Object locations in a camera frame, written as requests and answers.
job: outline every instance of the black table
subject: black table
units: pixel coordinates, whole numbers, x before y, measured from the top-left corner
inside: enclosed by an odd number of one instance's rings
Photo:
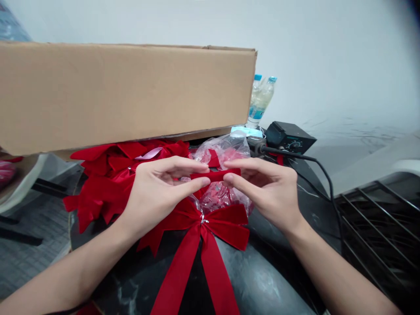
[[[303,161],[285,159],[325,193],[319,179]],[[86,180],[82,175],[75,190],[79,194]],[[310,225],[338,252],[339,229],[330,203],[316,196],[298,179],[299,207]],[[72,249],[90,241],[107,228],[101,218],[79,234],[76,212],[70,213]],[[216,238],[232,282],[241,314],[322,314],[325,306],[283,234],[255,209],[249,217],[250,237],[245,252]],[[159,288],[186,231],[166,231],[156,258],[136,244],[99,284],[92,299],[104,314],[149,314]],[[200,249],[185,289],[180,314],[214,314]]]

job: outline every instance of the metal rack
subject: metal rack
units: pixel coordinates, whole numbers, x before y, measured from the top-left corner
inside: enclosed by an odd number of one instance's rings
[[[420,284],[420,178],[397,173],[336,198],[343,256],[405,313]]]

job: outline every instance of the water bottle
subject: water bottle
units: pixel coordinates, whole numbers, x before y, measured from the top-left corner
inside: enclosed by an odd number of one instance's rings
[[[274,84],[276,81],[276,77],[269,77],[265,84],[259,86],[259,90],[255,94],[254,103],[252,105],[252,112],[251,110],[249,111],[248,122],[245,125],[247,128],[255,129],[258,126],[271,98],[273,98]]]
[[[252,93],[251,93],[251,104],[249,105],[249,115],[252,114],[254,103],[255,103],[255,96],[259,92],[259,84],[261,82],[261,78],[263,76],[261,74],[256,74],[254,76],[254,83],[252,84]]]

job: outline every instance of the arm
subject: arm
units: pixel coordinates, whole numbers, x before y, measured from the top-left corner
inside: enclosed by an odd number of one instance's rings
[[[243,170],[243,177],[226,174],[226,185],[246,194],[260,213],[285,234],[332,314],[401,314],[303,218],[293,169],[252,158],[224,165]]]
[[[182,157],[138,166],[127,206],[118,220],[13,293],[0,304],[0,313],[45,314],[83,303],[139,238],[179,201],[210,184],[207,177],[181,185],[173,179],[208,171],[207,165]]]

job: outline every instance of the plastic bag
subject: plastic bag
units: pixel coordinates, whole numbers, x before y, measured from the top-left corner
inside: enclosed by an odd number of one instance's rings
[[[220,138],[211,138],[205,141],[194,153],[194,159],[209,164],[214,150],[219,160],[219,170],[227,169],[224,162],[238,158],[251,157],[246,134],[242,131],[234,131]],[[251,200],[236,188],[229,189],[222,185],[222,182],[213,182],[207,191],[198,200],[198,209],[203,214],[214,210],[228,207],[234,204],[243,204],[249,216],[254,208]]]
[[[12,180],[16,174],[16,166],[13,163],[0,161],[0,190]]]

